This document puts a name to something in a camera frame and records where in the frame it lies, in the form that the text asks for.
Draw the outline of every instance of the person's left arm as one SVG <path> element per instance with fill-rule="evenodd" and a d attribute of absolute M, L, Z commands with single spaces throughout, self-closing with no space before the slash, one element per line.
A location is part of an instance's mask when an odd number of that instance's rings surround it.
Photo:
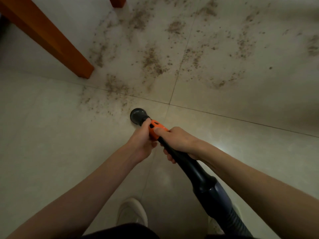
<path fill-rule="evenodd" d="M 11 233 L 8 239 L 54 239 L 82 236 L 129 172 L 147 158 L 157 143 L 149 138 L 146 120 L 129 141 L 65 194 Z"/>

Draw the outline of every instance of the person's right arm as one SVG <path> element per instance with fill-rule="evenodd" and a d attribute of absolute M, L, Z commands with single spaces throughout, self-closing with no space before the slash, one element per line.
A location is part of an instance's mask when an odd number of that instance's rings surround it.
<path fill-rule="evenodd" d="M 319 237 L 319 200 L 268 176 L 179 127 L 156 128 L 172 148 L 204 162 L 281 238 Z M 168 160 L 175 163 L 164 149 Z"/>

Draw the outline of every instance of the hand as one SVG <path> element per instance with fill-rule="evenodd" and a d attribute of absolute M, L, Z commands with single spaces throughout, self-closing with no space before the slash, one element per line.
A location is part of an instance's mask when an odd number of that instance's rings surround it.
<path fill-rule="evenodd" d="M 173 127 L 168 132 L 162 128 L 155 128 L 154 132 L 161 136 L 173 149 L 181 152 L 188 153 L 188 155 L 192 159 L 199 160 L 196 154 L 196 143 L 200 141 L 197 137 L 189 134 L 184 131 L 180 127 Z M 172 163 L 176 163 L 176 161 L 172 158 L 172 156 L 166 151 L 164 148 L 164 154 L 167 155 L 167 159 Z"/>
<path fill-rule="evenodd" d="M 149 136 L 148 127 L 150 124 L 151 119 L 146 119 L 142 126 L 135 130 L 127 142 L 127 144 L 134 149 L 130 158 L 134 159 L 137 163 L 146 159 L 151 154 L 152 149 L 157 146 L 157 142 L 151 140 Z"/>

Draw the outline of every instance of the forearm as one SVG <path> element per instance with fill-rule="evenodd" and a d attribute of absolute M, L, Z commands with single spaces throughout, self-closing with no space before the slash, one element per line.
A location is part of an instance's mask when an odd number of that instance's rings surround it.
<path fill-rule="evenodd" d="M 200 142 L 197 154 L 281 237 L 318 236 L 319 201 Z"/>
<path fill-rule="evenodd" d="M 134 168 L 134 149 L 118 149 L 86 179 L 22 224 L 8 238 L 81 236 L 113 192 Z"/>

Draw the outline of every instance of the person's right hand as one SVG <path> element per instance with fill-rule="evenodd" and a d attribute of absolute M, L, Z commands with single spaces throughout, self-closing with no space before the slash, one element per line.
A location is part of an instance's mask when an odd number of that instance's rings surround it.
<path fill-rule="evenodd" d="M 169 131 L 165 131 L 164 129 L 157 127 L 154 129 L 154 132 L 158 136 L 161 136 L 173 149 L 188 153 L 191 158 L 199 160 L 196 156 L 196 144 L 200 140 L 197 137 L 194 137 L 178 126 L 173 127 Z M 169 161 L 176 163 L 166 149 L 164 149 L 164 153 L 167 155 L 167 159 Z"/>

